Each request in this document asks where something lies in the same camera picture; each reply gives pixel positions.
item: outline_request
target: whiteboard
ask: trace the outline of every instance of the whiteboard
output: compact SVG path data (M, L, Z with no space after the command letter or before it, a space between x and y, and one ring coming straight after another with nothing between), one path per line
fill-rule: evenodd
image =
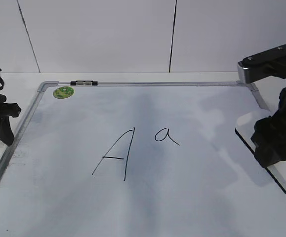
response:
M234 133L248 88L55 88L0 182L0 237L286 237L286 195Z

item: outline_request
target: white wall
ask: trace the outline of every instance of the white wall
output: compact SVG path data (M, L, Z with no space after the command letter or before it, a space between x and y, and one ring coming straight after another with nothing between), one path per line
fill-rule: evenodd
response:
M0 0L0 68L38 72L16 0Z
M20 0L41 72L168 72L175 0Z
M178 0L171 71L236 71L285 43L286 0Z
M19 0L41 72L168 72L175 0ZM177 0L172 72L236 71L286 43L286 0ZM37 72L17 0L0 0L0 67Z

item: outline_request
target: green sticker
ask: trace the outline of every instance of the green sticker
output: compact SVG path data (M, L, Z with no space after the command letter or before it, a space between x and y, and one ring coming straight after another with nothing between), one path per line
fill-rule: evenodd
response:
M57 88L53 92L53 96L57 99L66 99L74 94L74 89L70 86L63 86Z

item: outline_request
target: white table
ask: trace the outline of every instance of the white table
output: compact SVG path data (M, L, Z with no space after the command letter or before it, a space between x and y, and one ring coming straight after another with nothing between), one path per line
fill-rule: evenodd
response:
M7 103L18 103L22 109L20 117L10 118L13 131L29 107L35 96L36 90L43 81L72 81L72 80L96 80L96 81L237 81L236 72L223 73L101 73L101 74L63 74L63 73L2 73L5 81L2 94L7 96ZM286 86L286 80L267 78L256 84L270 110L275 111L279 101L279 92ZM0 158L6 148L0 142Z

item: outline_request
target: whiteboard frame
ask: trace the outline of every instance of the whiteboard frame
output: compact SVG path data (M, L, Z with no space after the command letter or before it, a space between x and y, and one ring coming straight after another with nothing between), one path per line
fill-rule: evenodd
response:
M59 82L59 81L44 81L40 84L37 89L37 93L32 100L30 106L28 107L27 111L25 112L23 118L19 122L19 126L15 131L15 138L14 142L11 146L7 147L0 158L0 180L7 169L9 162L13 156L15 149L17 148L28 124L31 121L31 118L38 107L45 91L50 87L56 86L244 86L247 87L252 95L254 96L255 100L257 101L259 107L261 109L269 110L267 104L261 97L258 88L254 83L245 84L241 81L197 81L197 82L98 82L98 85L71 85L71 82Z

